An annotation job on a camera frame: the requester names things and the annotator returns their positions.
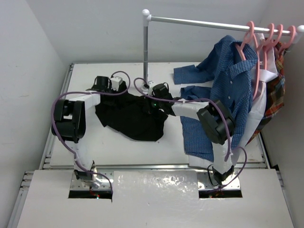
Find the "black shirt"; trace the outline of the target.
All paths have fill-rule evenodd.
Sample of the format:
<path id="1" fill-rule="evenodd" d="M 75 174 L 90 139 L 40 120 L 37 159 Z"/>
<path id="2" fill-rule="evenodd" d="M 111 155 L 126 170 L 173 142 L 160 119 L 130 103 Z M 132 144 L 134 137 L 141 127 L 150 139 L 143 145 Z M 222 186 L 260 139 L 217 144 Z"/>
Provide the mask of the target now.
<path id="1" fill-rule="evenodd" d="M 149 112 L 144 96 L 128 92 L 101 96 L 95 114 L 104 127 L 110 127 L 136 141 L 156 142 L 163 137 L 168 115 L 161 110 Z"/>

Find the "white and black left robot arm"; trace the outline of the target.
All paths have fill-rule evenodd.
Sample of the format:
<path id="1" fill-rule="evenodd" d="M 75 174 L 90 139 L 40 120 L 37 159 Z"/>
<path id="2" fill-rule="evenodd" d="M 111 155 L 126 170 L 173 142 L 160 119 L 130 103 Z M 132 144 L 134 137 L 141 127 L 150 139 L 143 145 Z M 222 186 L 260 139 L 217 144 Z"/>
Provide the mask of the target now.
<path id="1" fill-rule="evenodd" d="M 101 103 L 101 96 L 119 96 L 128 91 L 131 79 L 126 72 L 128 83 L 116 72 L 110 77 L 97 76 L 93 86 L 85 91 L 66 92 L 60 95 L 51 107 L 51 131 L 63 146 L 72 153 L 74 174 L 92 190 L 98 189 L 107 181 L 110 190 L 112 183 L 106 175 L 97 171 L 95 162 L 90 158 L 82 138 L 86 133 L 86 111 Z"/>

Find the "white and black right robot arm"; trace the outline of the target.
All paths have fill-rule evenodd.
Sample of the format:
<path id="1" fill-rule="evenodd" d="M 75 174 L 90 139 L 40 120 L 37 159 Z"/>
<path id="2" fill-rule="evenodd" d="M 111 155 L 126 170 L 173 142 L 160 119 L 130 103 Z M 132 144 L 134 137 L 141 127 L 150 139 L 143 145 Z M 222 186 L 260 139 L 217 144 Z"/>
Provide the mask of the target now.
<path id="1" fill-rule="evenodd" d="M 234 133 L 235 121 L 229 110 L 219 101 L 201 99 L 187 101 L 172 97 L 167 83 L 156 84 L 149 81 L 145 86 L 148 109 L 163 110 L 172 116 L 181 116 L 197 120 L 209 141 L 213 151 L 213 178 L 220 186 L 233 173 L 231 160 L 231 136 Z"/>

